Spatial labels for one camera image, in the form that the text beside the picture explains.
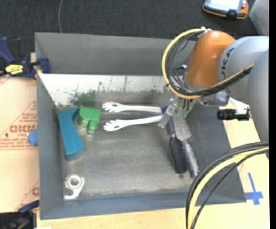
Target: device screen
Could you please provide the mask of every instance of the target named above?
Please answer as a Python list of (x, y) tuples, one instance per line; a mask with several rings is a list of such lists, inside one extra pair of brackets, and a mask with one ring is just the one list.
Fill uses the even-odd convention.
[(240, 0), (211, 0), (210, 3), (217, 6), (227, 7), (230, 10), (237, 10)]

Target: orange device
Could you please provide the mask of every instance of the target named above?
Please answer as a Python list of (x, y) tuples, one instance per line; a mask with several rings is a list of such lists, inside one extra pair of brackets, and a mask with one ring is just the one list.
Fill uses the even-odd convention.
[(235, 39), (222, 31), (208, 31), (196, 42), (185, 76), (198, 87), (212, 87), (219, 83), (217, 68), (224, 49)]
[(247, 0), (205, 0), (203, 10), (227, 19), (245, 19), (248, 15)]

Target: metal bracket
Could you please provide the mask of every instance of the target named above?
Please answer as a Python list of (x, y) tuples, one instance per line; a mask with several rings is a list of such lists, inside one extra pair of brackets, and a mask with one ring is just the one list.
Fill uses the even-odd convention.
[(79, 196), (85, 183), (85, 178), (77, 174), (68, 175), (65, 179), (66, 188), (73, 191), (72, 195), (65, 195), (64, 199), (75, 199)]

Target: blue clamp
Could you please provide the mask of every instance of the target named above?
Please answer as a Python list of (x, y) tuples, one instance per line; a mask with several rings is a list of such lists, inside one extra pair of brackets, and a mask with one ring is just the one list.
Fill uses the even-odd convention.
[(20, 38), (8, 39), (3, 37), (0, 39), (0, 56), (6, 60), (7, 67), (5, 71), (10, 76), (22, 76), (36, 79), (35, 65), (40, 65), (43, 73), (50, 73), (50, 63), (46, 56), (41, 56), (36, 62), (29, 59), (22, 59), (19, 52)]

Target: yellow cable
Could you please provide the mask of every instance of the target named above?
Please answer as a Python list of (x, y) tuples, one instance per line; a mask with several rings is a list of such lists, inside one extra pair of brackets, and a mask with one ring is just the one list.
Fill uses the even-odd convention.
[(191, 228), (191, 225), (193, 223), (193, 220), (195, 218), (196, 215), (194, 215), (194, 207), (195, 207), (195, 204), (196, 204), (196, 201), (197, 201), (197, 198), (199, 196), (199, 194), (201, 193), (203, 187), (206, 185), (206, 183), (217, 173), (219, 172), (220, 170), (222, 170), (223, 168), (231, 165), (232, 163), (237, 163), (239, 161), (241, 161), (243, 158), (251, 155), (251, 154), (254, 154), (254, 153), (259, 153), (259, 152), (262, 152), (262, 151), (265, 151), (266, 149), (268, 149), (268, 147), (265, 147), (265, 148), (261, 148), (261, 149), (258, 149), (258, 150), (254, 150), (254, 151), (247, 151), (247, 152), (244, 152), (242, 154), (239, 154), (237, 156), (233, 156), (232, 158), (218, 164), (215, 168), (213, 168), (209, 173), (207, 173), (203, 179), (200, 181), (200, 183), (198, 184), (198, 186), (196, 187), (193, 195), (192, 195), (192, 198), (190, 200), (190, 204), (189, 204), (189, 210), (188, 210), (188, 223), (187, 223), (187, 228)]
[(200, 97), (199, 95), (195, 95), (195, 96), (186, 96), (186, 95), (182, 95), (180, 93), (178, 93), (176, 90), (173, 89), (173, 87), (170, 85), (170, 81), (167, 77), (167, 73), (166, 73), (166, 57), (168, 55), (168, 52), (170, 51), (171, 47), (182, 37), (186, 36), (186, 35), (189, 35), (191, 33), (195, 33), (195, 32), (200, 32), (200, 31), (206, 31), (205, 28), (201, 28), (201, 29), (192, 29), (192, 30), (189, 30), (189, 31), (185, 31), (183, 32), (182, 34), (178, 35), (177, 37), (175, 37), (167, 46), (165, 52), (163, 53), (163, 56), (162, 56), (162, 62), (161, 62), (161, 69), (162, 69), (162, 74), (163, 74), (163, 77), (166, 81), (166, 83), (168, 84), (169, 88), (171, 89), (172, 92), (174, 92), (177, 96), (179, 97), (182, 97), (182, 98), (186, 98), (186, 99), (193, 99), (193, 98), (198, 98)]
[[(162, 56), (162, 61), (161, 61), (161, 70), (162, 70), (162, 74), (163, 74), (163, 77), (166, 81), (166, 83), (168, 84), (169, 88), (171, 89), (171, 91), (173, 93), (175, 93), (178, 97), (181, 97), (181, 98), (184, 98), (184, 99), (194, 99), (194, 98), (199, 98), (199, 97), (202, 97), (202, 95), (184, 95), (184, 94), (181, 94), (179, 92), (177, 92), (170, 84), (170, 81), (167, 77), (167, 73), (166, 73), (166, 58), (167, 58), (167, 55), (168, 55), (168, 52), (170, 51), (171, 47), (182, 37), (186, 36), (186, 35), (189, 35), (191, 33), (194, 33), (194, 32), (200, 32), (200, 31), (207, 31), (207, 29), (205, 28), (201, 28), (201, 29), (192, 29), (192, 30), (189, 30), (189, 31), (185, 31), (183, 32), (182, 34), (178, 35), (177, 37), (175, 37), (167, 46), (165, 52), (163, 53), (163, 56)], [(250, 68), (253, 67), (253, 64), (247, 66), (243, 71), (246, 71)], [(216, 87), (216, 86), (220, 86), (221, 84), (225, 83), (226, 81), (234, 78), (235, 76), (241, 74), (243, 71), (240, 71), (230, 77), (228, 77), (227, 79), (221, 81), (220, 83), (217, 83), (216, 85), (214, 85), (213, 87)]]

